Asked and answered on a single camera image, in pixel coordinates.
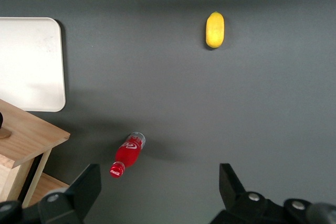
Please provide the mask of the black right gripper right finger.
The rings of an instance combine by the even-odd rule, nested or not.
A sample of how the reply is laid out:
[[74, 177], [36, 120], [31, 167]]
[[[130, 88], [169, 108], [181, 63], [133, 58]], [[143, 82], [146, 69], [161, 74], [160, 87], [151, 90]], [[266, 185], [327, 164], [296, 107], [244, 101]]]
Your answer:
[[282, 207], [246, 191], [230, 164], [219, 165], [219, 192], [225, 209], [211, 223], [284, 223]]

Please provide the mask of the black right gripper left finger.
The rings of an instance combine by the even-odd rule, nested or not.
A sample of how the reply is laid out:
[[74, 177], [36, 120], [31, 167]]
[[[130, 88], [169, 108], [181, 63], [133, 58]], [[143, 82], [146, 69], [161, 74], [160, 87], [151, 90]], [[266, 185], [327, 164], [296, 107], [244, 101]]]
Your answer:
[[90, 164], [67, 189], [48, 193], [38, 203], [41, 223], [83, 223], [101, 192], [99, 164]]

